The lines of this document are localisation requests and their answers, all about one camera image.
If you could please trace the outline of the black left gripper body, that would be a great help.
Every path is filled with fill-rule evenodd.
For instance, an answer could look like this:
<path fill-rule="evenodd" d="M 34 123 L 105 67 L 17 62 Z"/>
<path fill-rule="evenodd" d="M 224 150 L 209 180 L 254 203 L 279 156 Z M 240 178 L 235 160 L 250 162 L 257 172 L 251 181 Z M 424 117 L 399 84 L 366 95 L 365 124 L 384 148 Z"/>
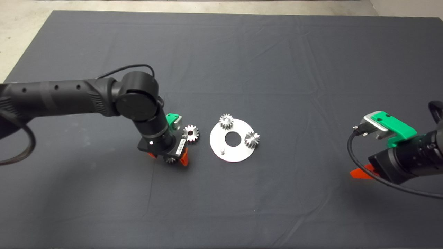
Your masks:
<path fill-rule="evenodd" d="M 146 153 L 153 153 L 165 158 L 174 158 L 179 161 L 183 150 L 187 148 L 187 140 L 183 139 L 180 134 L 166 130 L 158 137 L 143 137 L 137 148 Z"/>

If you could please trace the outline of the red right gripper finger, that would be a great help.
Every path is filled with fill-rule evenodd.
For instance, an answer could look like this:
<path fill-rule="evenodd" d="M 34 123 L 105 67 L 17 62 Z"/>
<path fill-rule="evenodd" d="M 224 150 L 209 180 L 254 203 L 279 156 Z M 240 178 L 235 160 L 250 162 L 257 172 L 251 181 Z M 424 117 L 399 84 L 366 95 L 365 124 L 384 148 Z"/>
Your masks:
<path fill-rule="evenodd" d="M 364 167 L 371 173 L 373 173 L 374 175 L 376 175 L 376 171 L 374 166 L 372 166 L 372 164 L 367 164 L 364 165 Z M 373 179 L 373 177 L 371 177 L 370 175 L 368 175 L 367 173 L 364 172 L 364 170 L 357 168 L 354 169 L 350 172 L 350 175 L 352 178 L 354 179 Z"/>

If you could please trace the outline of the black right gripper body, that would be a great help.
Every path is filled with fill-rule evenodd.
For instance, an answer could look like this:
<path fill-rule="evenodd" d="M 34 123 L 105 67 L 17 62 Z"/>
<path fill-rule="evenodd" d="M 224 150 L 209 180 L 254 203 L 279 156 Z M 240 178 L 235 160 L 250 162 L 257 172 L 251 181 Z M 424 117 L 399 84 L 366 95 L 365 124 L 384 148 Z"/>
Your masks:
<path fill-rule="evenodd" d="M 408 140 L 394 148 L 388 148 L 368 157 L 373 167 L 382 179 L 390 183 L 400 185 L 413 178 L 421 177 L 414 168 L 418 156 L 418 145 L 422 140 Z"/>

